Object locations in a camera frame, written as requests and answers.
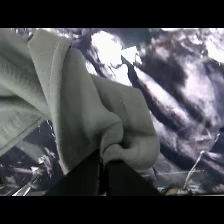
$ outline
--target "green-gray fabric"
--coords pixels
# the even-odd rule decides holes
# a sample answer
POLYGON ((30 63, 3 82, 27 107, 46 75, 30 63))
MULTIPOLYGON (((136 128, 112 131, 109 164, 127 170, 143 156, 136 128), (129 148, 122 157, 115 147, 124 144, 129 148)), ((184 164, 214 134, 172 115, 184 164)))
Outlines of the green-gray fabric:
POLYGON ((41 29, 28 43, 0 29, 0 148, 48 118, 65 173, 94 150, 104 163, 122 159, 134 169, 151 167, 159 141, 143 95, 90 75, 70 45, 41 29))

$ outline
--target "towel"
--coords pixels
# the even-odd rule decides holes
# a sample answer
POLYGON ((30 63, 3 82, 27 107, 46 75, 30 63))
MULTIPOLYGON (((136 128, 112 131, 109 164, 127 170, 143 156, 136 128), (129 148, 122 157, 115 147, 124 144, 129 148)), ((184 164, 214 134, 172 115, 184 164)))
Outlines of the towel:
POLYGON ((142 93, 87 72, 72 40, 0 29, 0 154, 50 119, 64 173, 95 150, 104 164, 150 168, 159 141, 142 93))

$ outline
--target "garment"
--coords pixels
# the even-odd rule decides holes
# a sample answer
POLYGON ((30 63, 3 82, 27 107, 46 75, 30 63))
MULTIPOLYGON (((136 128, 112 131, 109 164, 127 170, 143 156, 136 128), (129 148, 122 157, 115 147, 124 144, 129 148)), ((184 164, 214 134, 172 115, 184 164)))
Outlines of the garment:
POLYGON ((137 89, 90 75, 71 40, 39 29, 26 43, 0 30, 0 147, 50 119, 64 172, 94 150, 104 163, 153 165, 159 141, 137 89))

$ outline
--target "cloth fold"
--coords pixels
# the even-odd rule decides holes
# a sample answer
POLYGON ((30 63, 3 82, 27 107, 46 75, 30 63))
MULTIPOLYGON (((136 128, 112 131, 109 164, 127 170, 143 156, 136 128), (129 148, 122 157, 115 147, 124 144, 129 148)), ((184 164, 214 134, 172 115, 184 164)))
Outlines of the cloth fold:
POLYGON ((0 116, 7 117, 0 148, 48 118, 65 173, 95 150, 104 163, 121 159, 137 170, 150 168, 159 141, 142 93, 90 75, 70 46, 70 39, 41 29, 28 43, 0 30, 0 116))

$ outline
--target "gray cloth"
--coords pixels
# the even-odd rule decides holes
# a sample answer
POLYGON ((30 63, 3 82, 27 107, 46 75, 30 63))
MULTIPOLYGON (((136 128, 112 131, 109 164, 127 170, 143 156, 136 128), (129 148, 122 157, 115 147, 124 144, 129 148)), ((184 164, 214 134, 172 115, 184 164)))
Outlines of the gray cloth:
POLYGON ((104 163, 151 167, 159 141, 143 95, 90 75, 70 45, 41 29, 28 43, 0 29, 0 148, 48 118, 65 173, 98 149, 104 163))

